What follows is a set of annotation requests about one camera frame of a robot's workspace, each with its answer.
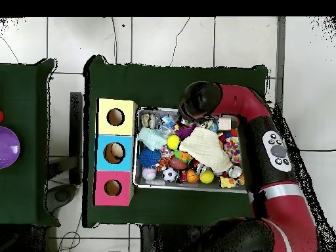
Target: toy pile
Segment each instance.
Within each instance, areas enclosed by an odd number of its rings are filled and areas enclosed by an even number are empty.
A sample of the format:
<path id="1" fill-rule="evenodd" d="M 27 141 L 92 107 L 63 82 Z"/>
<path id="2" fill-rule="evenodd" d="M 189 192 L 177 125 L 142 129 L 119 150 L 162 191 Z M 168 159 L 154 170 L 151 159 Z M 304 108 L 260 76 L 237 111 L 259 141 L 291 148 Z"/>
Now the toy pile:
<path id="1" fill-rule="evenodd" d="M 230 117 L 189 123 L 173 115 L 144 114 L 138 139 L 142 177 L 152 184 L 158 173 L 166 182 L 244 184 L 238 132 Z"/>

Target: shape sorter box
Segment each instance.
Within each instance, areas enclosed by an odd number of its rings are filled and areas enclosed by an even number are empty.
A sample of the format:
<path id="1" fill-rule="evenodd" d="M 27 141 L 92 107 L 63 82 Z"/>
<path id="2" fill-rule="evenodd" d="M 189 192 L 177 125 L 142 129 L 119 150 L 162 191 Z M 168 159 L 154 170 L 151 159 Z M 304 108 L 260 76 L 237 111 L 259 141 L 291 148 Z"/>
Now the shape sorter box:
<path id="1" fill-rule="evenodd" d="M 137 105 L 130 100 L 96 100 L 93 205 L 128 206 L 131 201 L 134 190 L 132 167 L 136 110 Z M 121 116 L 120 120 L 116 122 L 111 113 Z M 113 155 L 115 144 L 122 148 L 123 155 L 112 161 L 107 158 L 106 152 Z M 119 185 L 117 195 L 108 194 L 106 183 L 109 181 Z"/>

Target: metal tray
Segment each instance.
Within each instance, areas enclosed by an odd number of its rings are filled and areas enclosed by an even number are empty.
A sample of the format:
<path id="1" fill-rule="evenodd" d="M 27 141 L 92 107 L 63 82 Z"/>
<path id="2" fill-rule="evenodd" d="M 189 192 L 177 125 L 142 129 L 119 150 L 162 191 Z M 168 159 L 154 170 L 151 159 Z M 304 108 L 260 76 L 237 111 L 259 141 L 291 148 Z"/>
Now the metal tray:
<path id="1" fill-rule="evenodd" d="M 135 130 L 135 159 L 133 165 L 133 183 L 135 186 L 139 188 L 159 188 L 159 189 L 166 189 L 166 190 L 196 190 L 196 191 L 206 191 L 206 192 L 231 192 L 231 193 L 242 193 L 246 194 L 245 186 L 236 185 L 234 188 L 220 188 L 219 187 L 219 180 L 215 177 L 214 181 L 210 184 L 204 184 L 201 181 L 198 181 L 194 184 L 190 184 L 188 182 L 180 185 L 177 182 L 165 182 L 162 179 L 162 172 L 158 172 L 156 178 L 153 183 L 156 184 L 149 184 L 146 183 L 146 180 L 142 178 L 142 165 L 138 161 L 138 156 L 141 151 L 144 149 L 144 144 L 141 141 L 138 141 L 138 134 L 142 128 L 141 123 L 141 116 L 143 114 L 156 114 L 160 117 L 172 115 L 175 116 L 178 114 L 177 109 L 170 109 L 170 108 L 145 108 L 140 107 L 136 111 L 136 130 Z"/>

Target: purple plate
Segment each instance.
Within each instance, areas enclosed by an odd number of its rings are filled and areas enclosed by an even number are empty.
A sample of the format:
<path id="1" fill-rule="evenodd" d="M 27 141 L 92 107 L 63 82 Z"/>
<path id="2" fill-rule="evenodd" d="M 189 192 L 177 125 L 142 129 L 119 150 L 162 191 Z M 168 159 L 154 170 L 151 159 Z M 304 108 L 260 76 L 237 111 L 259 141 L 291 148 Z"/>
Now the purple plate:
<path id="1" fill-rule="evenodd" d="M 0 169 L 11 166 L 20 153 L 20 141 L 15 133 L 0 127 Z"/>

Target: green table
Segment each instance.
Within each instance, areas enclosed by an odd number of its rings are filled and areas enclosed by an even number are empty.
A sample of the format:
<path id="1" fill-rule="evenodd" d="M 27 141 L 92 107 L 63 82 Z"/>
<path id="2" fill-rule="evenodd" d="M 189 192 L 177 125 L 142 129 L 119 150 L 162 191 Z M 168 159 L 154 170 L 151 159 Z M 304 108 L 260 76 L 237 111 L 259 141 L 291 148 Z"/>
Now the green table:
<path id="1" fill-rule="evenodd" d="M 226 217 L 250 217 L 247 194 L 135 188 L 128 207 L 92 206 L 95 100 L 133 100 L 138 106 L 177 108 L 184 89 L 195 81 L 217 81 L 254 89 L 264 97 L 267 69 L 171 68 L 109 65 L 93 56 L 84 68 L 85 116 L 83 225 L 146 223 L 209 225 Z"/>
<path id="2" fill-rule="evenodd" d="M 44 206 L 47 185 L 48 76 L 54 60 L 0 64 L 0 124 L 20 140 L 16 162 L 0 169 L 0 224 L 59 226 Z"/>

